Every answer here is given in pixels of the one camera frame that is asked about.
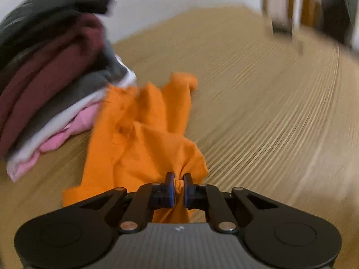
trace folded clothes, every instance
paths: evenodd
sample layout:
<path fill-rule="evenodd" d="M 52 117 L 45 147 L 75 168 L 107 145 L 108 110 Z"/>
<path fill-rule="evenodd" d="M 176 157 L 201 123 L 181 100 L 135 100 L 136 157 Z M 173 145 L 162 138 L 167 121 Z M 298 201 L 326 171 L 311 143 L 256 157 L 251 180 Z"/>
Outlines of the folded clothes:
<path fill-rule="evenodd" d="M 26 172 L 28 172 L 36 164 L 41 153 L 56 150 L 71 135 L 76 135 L 78 133 L 84 132 L 85 130 L 89 130 L 94 123 L 99 104 L 100 103 L 96 102 L 88 107 L 85 107 L 69 124 L 67 124 L 67 126 L 41 144 L 32 154 L 30 160 L 24 163 L 19 163 L 15 172 L 8 171 L 8 174 L 11 175 L 11 179 L 16 182 Z"/>
<path fill-rule="evenodd" d="M 110 0 L 25 0 L 0 24 L 0 69 L 21 50 L 59 35 L 81 13 L 105 14 Z"/>
<path fill-rule="evenodd" d="M 176 205 L 155 211 L 155 222 L 188 222 L 183 201 L 183 175 L 202 182 L 208 170 L 195 145 L 184 137 L 197 89 L 191 74 L 175 73 L 161 90 L 148 83 L 137 88 L 111 87 L 101 105 L 89 143 L 80 186 L 65 190 L 63 205 L 71 205 L 115 187 L 134 192 L 175 174 Z"/>
<path fill-rule="evenodd" d="M 88 69 L 103 49 L 103 26 L 93 14 L 36 51 L 0 95 L 0 157 L 53 95 Z"/>
<path fill-rule="evenodd" d="M 127 74 L 118 83 L 113 83 L 116 86 L 128 87 L 136 85 L 136 75 L 133 71 L 127 68 Z M 53 117 L 39 132 L 37 132 L 32 138 L 28 139 L 19 149 L 13 151 L 8 155 L 7 160 L 7 173 L 9 177 L 16 182 L 20 179 L 27 171 L 29 171 L 37 162 L 38 155 L 41 151 L 37 151 L 38 147 L 46 143 L 51 136 L 61 133 L 66 126 L 71 122 L 73 118 L 88 106 L 101 101 L 105 96 L 106 88 L 98 90 L 93 94 L 81 99 L 74 105 L 70 106 L 66 110 L 60 112 L 58 115 Z M 68 129 L 65 137 L 62 139 L 66 140 L 66 137 L 71 135 L 72 129 Z"/>
<path fill-rule="evenodd" d="M 42 43 L 37 43 L 24 49 L 0 71 L 0 95 L 22 64 L 42 45 Z"/>
<path fill-rule="evenodd" d="M 121 61 L 117 60 L 109 41 L 105 42 L 103 52 L 106 59 L 106 67 L 80 76 L 46 102 L 22 130 L 14 143 L 15 147 L 21 147 L 56 114 L 75 104 L 87 95 L 104 88 L 108 83 L 120 82 L 121 79 L 124 78 L 127 73 L 127 68 L 122 65 Z"/>

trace screw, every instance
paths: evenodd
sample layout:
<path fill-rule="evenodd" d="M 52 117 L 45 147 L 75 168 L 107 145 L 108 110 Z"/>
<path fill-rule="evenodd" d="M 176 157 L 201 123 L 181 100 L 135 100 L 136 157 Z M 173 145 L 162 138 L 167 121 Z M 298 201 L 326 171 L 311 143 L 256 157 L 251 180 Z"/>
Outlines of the screw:
<path fill-rule="evenodd" d="M 161 183 L 158 183 L 158 182 L 152 183 L 152 191 L 153 192 L 161 191 L 161 189 L 162 189 L 162 184 Z"/>
<path fill-rule="evenodd" d="M 230 221 L 220 222 L 218 228 L 224 232 L 231 232 L 236 229 L 236 224 Z"/>
<path fill-rule="evenodd" d="M 125 221 L 120 225 L 121 229 L 124 231 L 134 231 L 138 228 L 138 224 L 133 221 Z"/>

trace orange shirt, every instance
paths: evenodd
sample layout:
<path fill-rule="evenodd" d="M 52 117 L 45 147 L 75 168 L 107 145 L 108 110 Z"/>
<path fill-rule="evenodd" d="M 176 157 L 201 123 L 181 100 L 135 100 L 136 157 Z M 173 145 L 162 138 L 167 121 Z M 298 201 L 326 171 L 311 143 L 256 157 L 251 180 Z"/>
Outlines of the orange shirt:
<path fill-rule="evenodd" d="M 161 90 L 148 83 L 142 90 L 109 87 L 92 131 L 80 186 L 65 190 L 63 205 L 88 199 L 115 187 L 137 191 L 146 183 L 164 182 L 175 174 L 176 205 L 155 211 L 155 222 L 188 222 L 182 177 L 193 182 L 207 175 L 205 159 L 184 137 L 197 79 L 174 73 Z"/>

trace metal pin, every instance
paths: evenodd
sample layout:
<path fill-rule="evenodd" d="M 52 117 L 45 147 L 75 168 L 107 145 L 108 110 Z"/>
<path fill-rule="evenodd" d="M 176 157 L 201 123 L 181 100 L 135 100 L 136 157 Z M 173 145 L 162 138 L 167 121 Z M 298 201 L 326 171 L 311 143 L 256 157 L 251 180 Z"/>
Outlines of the metal pin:
<path fill-rule="evenodd" d="M 236 224 L 230 221 L 220 222 L 218 228 L 225 232 L 231 232 L 236 229 Z"/>
<path fill-rule="evenodd" d="M 133 221 L 125 221 L 120 225 L 121 229 L 124 231 L 134 231 L 138 228 L 138 224 Z"/>

